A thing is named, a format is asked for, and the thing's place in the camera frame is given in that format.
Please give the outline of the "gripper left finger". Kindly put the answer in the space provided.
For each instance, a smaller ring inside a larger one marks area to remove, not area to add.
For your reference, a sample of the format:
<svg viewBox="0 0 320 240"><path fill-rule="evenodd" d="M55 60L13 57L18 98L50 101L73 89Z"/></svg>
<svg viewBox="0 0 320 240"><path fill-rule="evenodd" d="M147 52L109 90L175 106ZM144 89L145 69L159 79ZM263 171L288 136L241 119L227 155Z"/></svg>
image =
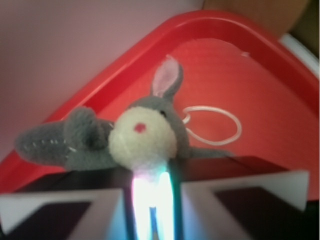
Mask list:
<svg viewBox="0 0 320 240"><path fill-rule="evenodd" d="M0 196L5 240L129 240L132 173L122 167L45 175Z"/></svg>

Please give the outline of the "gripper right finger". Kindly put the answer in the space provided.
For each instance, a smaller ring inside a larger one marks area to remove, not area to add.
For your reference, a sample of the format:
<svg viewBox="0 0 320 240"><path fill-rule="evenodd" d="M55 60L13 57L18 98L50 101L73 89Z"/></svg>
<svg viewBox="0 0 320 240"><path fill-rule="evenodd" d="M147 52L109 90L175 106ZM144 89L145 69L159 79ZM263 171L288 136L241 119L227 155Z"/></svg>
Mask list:
<svg viewBox="0 0 320 240"><path fill-rule="evenodd" d="M253 157L170 164L178 240L305 240L309 173Z"/></svg>

